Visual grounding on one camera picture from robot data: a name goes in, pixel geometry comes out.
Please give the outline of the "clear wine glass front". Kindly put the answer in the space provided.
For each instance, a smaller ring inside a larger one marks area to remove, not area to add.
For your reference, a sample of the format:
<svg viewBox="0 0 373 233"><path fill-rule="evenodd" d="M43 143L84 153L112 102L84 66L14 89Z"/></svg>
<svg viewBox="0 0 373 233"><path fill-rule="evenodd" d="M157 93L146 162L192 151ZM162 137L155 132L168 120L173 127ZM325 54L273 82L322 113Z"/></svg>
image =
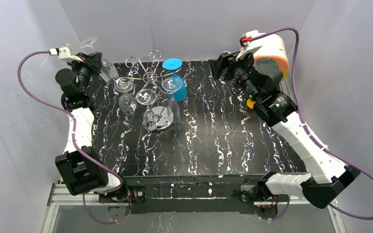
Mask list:
<svg viewBox="0 0 373 233"><path fill-rule="evenodd" d="M157 127L157 117L152 111L151 106L156 102L157 94L152 89L143 88L136 94L136 101L146 106L143 114L143 126L148 131L154 131Z"/></svg>

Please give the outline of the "clear wine glass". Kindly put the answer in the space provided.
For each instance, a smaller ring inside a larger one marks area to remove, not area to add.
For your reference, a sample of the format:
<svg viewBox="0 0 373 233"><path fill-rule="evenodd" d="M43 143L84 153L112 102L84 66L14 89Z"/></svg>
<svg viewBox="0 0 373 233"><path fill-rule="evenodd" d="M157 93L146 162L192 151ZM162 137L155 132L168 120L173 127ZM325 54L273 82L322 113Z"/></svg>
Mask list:
<svg viewBox="0 0 373 233"><path fill-rule="evenodd" d="M82 41L79 45L80 48L83 48L86 51L86 54L92 54L99 52L94 47L94 43L96 42L97 38L95 36L90 37ZM100 77L105 80L107 84L113 83L118 77L118 72L114 66L114 64L109 61L104 55L102 55L102 67Z"/></svg>
<svg viewBox="0 0 373 233"><path fill-rule="evenodd" d="M128 77L120 77L115 80L114 88L120 93L119 107L126 115L132 115L137 108L135 97L130 93L134 87L134 81Z"/></svg>
<svg viewBox="0 0 373 233"><path fill-rule="evenodd" d="M136 94L136 101L146 106L143 114L143 126L148 131L154 131L157 127L157 117L152 111L151 106L156 102L157 94L152 89L143 88Z"/></svg>

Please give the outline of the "clear champagne flute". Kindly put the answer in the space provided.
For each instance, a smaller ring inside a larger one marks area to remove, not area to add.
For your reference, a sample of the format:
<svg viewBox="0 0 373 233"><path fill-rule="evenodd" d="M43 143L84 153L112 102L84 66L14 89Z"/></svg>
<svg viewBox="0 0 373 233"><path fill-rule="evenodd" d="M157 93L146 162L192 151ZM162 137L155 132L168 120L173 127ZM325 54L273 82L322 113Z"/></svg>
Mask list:
<svg viewBox="0 0 373 233"><path fill-rule="evenodd" d="M167 103L168 120L171 123L175 123L179 118L179 105L175 101L175 93L181 88L181 81L177 78L169 77L163 81L162 86L169 98Z"/></svg>

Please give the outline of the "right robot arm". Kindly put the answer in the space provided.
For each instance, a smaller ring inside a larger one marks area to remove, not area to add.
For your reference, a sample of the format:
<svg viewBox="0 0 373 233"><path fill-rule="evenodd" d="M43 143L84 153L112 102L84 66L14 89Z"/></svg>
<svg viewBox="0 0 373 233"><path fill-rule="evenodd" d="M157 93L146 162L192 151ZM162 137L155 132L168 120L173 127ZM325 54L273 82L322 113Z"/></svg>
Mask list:
<svg viewBox="0 0 373 233"><path fill-rule="evenodd" d="M297 105L278 89L284 75L276 61L255 59L252 53L237 59L234 53L224 52L208 64L214 79L236 82L259 118L289 143L310 171L304 175L269 172L257 181L254 196L298 196L322 209L360 175L358 169L319 148L311 140L312 133L305 132Z"/></svg>

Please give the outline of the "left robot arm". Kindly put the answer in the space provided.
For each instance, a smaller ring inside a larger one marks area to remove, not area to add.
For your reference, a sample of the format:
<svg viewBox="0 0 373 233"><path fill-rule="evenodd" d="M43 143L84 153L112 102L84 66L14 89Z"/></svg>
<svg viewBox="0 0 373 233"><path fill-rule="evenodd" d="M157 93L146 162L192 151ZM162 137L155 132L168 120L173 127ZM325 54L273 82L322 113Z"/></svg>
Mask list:
<svg viewBox="0 0 373 233"><path fill-rule="evenodd" d="M86 88L90 78L102 71L102 54L74 55L68 48L60 48L57 55L70 66L55 75L63 91L61 104L69 114L68 142L63 154L55 158L61 178L73 196L94 192L113 201L127 201L130 189L126 181L104 169L92 144L94 114Z"/></svg>

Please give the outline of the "blue plastic wine glass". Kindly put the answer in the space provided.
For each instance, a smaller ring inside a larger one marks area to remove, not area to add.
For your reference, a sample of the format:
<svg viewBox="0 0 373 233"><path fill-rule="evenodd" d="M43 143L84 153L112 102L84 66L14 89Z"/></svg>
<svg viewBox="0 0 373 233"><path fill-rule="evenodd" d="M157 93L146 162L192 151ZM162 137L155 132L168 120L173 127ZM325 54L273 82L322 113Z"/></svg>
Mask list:
<svg viewBox="0 0 373 233"><path fill-rule="evenodd" d="M163 81L163 88L174 101L182 101L187 97L184 80L177 74L182 67L182 61L178 58L170 58L163 62L164 70L169 71L168 77Z"/></svg>

